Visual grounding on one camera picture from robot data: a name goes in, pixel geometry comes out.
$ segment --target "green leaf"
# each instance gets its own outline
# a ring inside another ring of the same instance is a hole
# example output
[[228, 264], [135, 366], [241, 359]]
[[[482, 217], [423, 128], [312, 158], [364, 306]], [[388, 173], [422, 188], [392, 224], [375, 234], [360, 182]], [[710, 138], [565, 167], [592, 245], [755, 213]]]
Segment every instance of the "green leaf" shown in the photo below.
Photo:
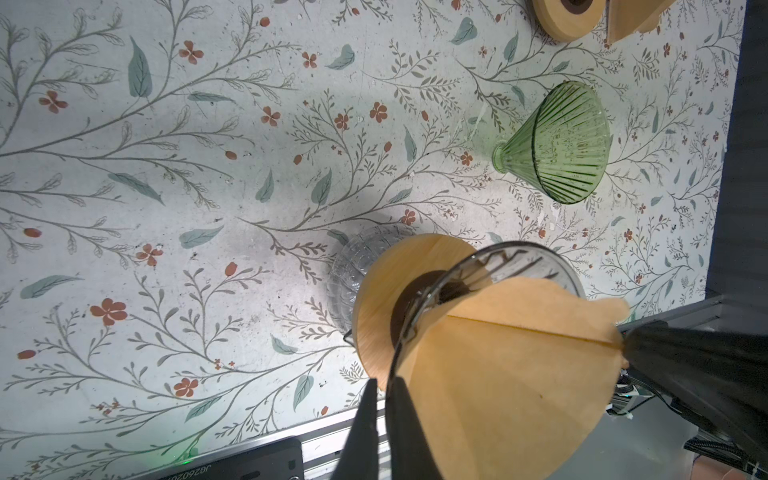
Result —
[[235, 103], [235, 100], [232, 100], [229, 97], [224, 97], [223, 95], [217, 95], [217, 94], [209, 94], [205, 91], [193, 91], [187, 96], [187, 100], [192, 101], [231, 101], [232, 103]]
[[275, 352], [282, 353], [283, 355], [293, 355], [299, 351], [295, 346], [286, 345], [282, 340], [275, 338], [274, 335], [272, 335], [272, 348], [275, 349]]
[[412, 188], [406, 188], [405, 190], [400, 190], [400, 192], [397, 193], [394, 197], [390, 198], [389, 201], [387, 201], [387, 205], [396, 204], [397, 202], [402, 202], [406, 198], [411, 196], [411, 190]]
[[555, 67], [555, 68], [552, 68], [552, 71], [555, 71], [555, 72], [557, 72], [557, 71], [563, 71], [563, 70], [565, 70], [566, 68], [568, 68], [568, 65], [569, 65], [570, 63], [571, 63], [571, 61], [569, 61], [569, 60], [566, 60], [566, 61], [561, 61], [560, 63], [558, 63], [558, 66], [557, 66], [557, 67]]
[[332, 170], [328, 170], [328, 174], [318, 180], [317, 185], [312, 189], [312, 202], [323, 205], [328, 200], [328, 193], [331, 191], [332, 173]]
[[332, 70], [343, 70], [344, 68], [349, 67], [354, 61], [355, 52], [352, 51], [352, 47], [347, 44], [341, 47], [341, 55], [331, 62], [330, 65], [326, 65], [326, 67], [331, 68]]
[[213, 406], [214, 403], [218, 402], [219, 400], [221, 400], [220, 396], [213, 397], [212, 399], [206, 400], [205, 402], [195, 406], [190, 410], [189, 413], [187, 413], [187, 418], [184, 421], [187, 422], [190, 419], [203, 415], [211, 406]]
[[272, 169], [270, 168], [270, 174], [266, 176], [264, 185], [262, 185], [259, 191], [256, 192], [256, 200], [258, 200], [262, 204], [265, 204], [266, 202], [270, 201], [270, 198], [272, 197], [272, 192], [274, 191], [275, 191], [275, 182], [272, 181]]
[[133, 188], [138, 193], [145, 195], [149, 198], [154, 198], [161, 204], [165, 205], [163, 203], [163, 199], [160, 198], [160, 194], [158, 194], [156, 191], [154, 191], [154, 188], [150, 187], [143, 181], [137, 179], [133, 175], [129, 174], [109, 174], [107, 177], [110, 177], [112, 180], [118, 182], [119, 184], [128, 185], [130, 188]]
[[182, 233], [179, 236], [179, 241], [181, 242], [181, 246], [183, 248], [197, 247], [198, 245], [202, 245], [203, 243], [210, 242], [210, 239], [214, 238], [221, 231], [222, 228], [224, 228], [224, 225], [218, 228], [212, 228], [210, 230], [196, 228], [186, 233]]
[[460, 45], [465, 41], [472, 40], [478, 36], [478, 29], [470, 17], [464, 17], [462, 23], [458, 26], [455, 37], [451, 40], [454, 45]]
[[147, 57], [136, 45], [133, 37], [131, 43], [134, 44], [134, 57], [128, 63], [128, 91], [131, 97], [146, 98], [152, 93], [152, 75], [149, 72]]
[[72, 282], [74, 280], [83, 280], [83, 279], [78, 278], [76, 276], [50, 275], [45, 277], [42, 280], [38, 280], [37, 282], [34, 282], [32, 285], [27, 285], [24, 288], [22, 288], [22, 291], [20, 292], [19, 296], [23, 299], [37, 298], [39, 296], [45, 295], [46, 292], [48, 292], [51, 288], [57, 285], [61, 285], [62, 283]]
[[342, 245], [347, 245], [349, 243], [349, 237], [346, 235], [346, 233], [342, 232], [341, 230], [328, 230], [328, 236], [333, 237], [339, 241]]
[[523, 90], [520, 90], [520, 87], [515, 85], [512, 87], [512, 93], [518, 96], [518, 100], [520, 103], [523, 104], [523, 107], [525, 106], [525, 94], [523, 94]]
[[408, 162], [413, 162], [416, 159], [416, 143], [413, 141], [413, 137], [411, 137], [411, 132], [408, 131], [408, 128], [406, 127], [406, 158], [408, 159]]
[[310, 390], [312, 389], [312, 384], [315, 382], [315, 379], [312, 378], [311, 375], [302, 375], [299, 377], [299, 382], [296, 384], [296, 391], [293, 393], [293, 411], [296, 411], [296, 407], [301, 403], [302, 400], [306, 398], [307, 395], [309, 395]]
[[508, 63], [512, 63], [512, 61], [515, 60], [515, 52], [518, 50], [519, 36], [519, 33], [515, 34], [515, 36], [512, 37], [512, 40], [507, 43], [507, 46], [504, 47], [504, 58], [507, 59]]

